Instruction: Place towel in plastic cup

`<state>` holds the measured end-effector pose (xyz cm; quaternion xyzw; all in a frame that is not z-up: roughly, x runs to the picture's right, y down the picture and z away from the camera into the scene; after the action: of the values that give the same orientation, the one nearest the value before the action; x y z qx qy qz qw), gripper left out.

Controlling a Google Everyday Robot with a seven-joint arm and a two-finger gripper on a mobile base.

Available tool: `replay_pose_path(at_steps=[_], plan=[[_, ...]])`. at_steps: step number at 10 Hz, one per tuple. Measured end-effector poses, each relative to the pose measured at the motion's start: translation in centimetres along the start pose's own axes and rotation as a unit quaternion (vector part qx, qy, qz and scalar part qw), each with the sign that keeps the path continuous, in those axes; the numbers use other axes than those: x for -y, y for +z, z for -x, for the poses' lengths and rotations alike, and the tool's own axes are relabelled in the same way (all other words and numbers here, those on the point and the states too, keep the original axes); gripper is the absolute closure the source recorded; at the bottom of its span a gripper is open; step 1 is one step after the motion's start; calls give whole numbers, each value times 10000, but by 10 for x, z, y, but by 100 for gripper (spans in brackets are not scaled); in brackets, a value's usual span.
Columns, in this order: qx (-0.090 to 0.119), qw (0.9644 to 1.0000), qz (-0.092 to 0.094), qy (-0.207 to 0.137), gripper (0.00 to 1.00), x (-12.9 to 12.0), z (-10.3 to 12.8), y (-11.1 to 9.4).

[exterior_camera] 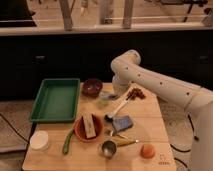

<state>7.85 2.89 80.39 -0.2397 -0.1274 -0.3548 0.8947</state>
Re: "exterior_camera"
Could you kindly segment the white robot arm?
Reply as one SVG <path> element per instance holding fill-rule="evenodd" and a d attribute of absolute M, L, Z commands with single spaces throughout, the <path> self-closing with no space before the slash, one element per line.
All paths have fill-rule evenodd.
<path fill-rule="evenodd" d="M 213 91 L 144 69 L 140 62 L 136 50 L 128 50 L 112 60 L 115 94 L 121 96 L 134 82 L 195 116 L 189 171 L 213 171 Z"/>

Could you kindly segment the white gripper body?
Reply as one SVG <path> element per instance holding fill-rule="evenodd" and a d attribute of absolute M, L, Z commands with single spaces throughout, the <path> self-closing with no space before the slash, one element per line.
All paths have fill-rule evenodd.
<path fill-rule="evenodd" d="M 114 93 L 118 96 L 123 95 L 130 87 L 130 82 L 114 75 L 112 78 Z"/>

